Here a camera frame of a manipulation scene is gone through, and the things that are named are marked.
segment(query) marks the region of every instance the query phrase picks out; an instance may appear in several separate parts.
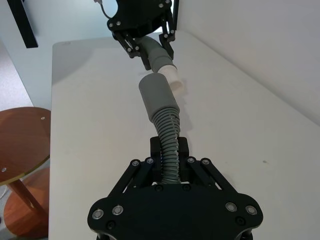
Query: table surface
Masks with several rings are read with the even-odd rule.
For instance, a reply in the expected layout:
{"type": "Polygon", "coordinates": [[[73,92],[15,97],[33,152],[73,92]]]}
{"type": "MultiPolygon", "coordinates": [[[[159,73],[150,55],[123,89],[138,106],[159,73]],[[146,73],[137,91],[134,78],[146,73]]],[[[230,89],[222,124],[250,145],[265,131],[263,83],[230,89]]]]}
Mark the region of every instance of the table surface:
{"type": "MultiPolygon", "coordinates": [[[[208,157],[264,214],[255,239],[317,239],[320,127],[193,36],[172,44],[190,154],[208,157]]],[[[94,240],[90,207],[156,136],[140,96],[146,74],[113,38],[53,47],[49,240],[94,240]]]]}
{"type": "Polygon", "coordinates": [[[9,184],[50,156],[51,113],[38,107],[0,112],[0,185],[9,184]]]}

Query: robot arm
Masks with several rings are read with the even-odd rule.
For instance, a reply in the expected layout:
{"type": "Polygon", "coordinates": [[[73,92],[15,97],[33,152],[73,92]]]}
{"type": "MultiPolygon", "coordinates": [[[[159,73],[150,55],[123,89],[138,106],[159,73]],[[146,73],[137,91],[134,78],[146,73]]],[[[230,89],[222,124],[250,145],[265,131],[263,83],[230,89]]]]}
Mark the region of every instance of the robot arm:
{"type": "MultiPolygon", "coordinates": [[[[154,72],[157,61],[172,64],[171,1],[117,2],[107,24],[129,56],[140,56],[154,72]],[[159,26],[162,48],[145,37],[159,26]],[[149,48],[156,49],[155,58],[149,48]]],[[[263,221],[259,204],[238,193],[210,159],[189,155],[166,77],[149,74],[139,90],[158,136],[150,139],[150,156],[132,160],[109,195],[90,208],[87,222],[97,240],[252,240],[252,229],[263,221]]]]}

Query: black robotic gripper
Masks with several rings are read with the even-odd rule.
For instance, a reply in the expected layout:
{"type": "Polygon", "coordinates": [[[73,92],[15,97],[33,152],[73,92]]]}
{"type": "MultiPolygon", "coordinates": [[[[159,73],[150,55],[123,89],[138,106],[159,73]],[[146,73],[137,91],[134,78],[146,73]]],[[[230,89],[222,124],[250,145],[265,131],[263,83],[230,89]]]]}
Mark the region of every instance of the black robotic gripper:
{"type": "Polygon", "coordinates": [[[263,221],[258,203],[238,193],[208,158],[189,156],[179,137],[181,184],[160,184],[161,149],[134,159],[108,197],[91,207],[87,222],[97,240],[252,240],[263,221]]]}

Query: gray rubber connector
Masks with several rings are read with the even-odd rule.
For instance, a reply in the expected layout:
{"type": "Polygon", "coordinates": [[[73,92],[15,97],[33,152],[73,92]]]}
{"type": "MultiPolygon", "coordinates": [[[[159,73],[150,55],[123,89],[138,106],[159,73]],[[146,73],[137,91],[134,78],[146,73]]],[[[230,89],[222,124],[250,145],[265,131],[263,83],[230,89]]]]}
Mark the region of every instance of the gray rubber connector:
{"type": "Polygon", "coordinates": [[[166,77],[160,73],[151,73],[139,83],[139,90],[150,122],[154,115],[165,108],[180,109],[170,89],[166,77]]]}
{"type": "Polygon", "coordinates": [[[157,73],[163,66],[175,66],[167,51],[153,38],[144,36],[138,40],[138,43],[144,47],[154,73],[157,73]]]}

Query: black frame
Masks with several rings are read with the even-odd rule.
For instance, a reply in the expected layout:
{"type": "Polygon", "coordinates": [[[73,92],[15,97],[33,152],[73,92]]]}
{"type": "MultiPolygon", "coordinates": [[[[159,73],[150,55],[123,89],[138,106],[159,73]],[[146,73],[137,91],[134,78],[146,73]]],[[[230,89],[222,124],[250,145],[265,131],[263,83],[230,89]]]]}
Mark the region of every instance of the black frame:
{"type": "Polygon", "coordinates": [[[16,25],[27,49],[37,48],[38,43],[21,0],[7,0],[16,25]]]}

